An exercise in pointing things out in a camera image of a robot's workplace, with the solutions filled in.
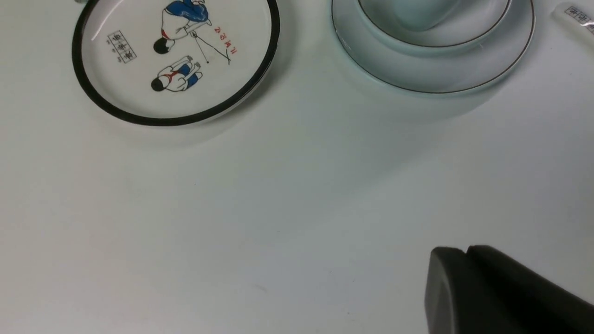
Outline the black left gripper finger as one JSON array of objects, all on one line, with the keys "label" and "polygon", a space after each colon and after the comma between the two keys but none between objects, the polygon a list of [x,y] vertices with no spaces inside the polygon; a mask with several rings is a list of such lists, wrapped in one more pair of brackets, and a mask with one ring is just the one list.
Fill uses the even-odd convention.
[{"label": "black left gripper finger", "polygon": [[487,245],[436,247],[426,279],[431,334],[591,334],[594,307]]}]

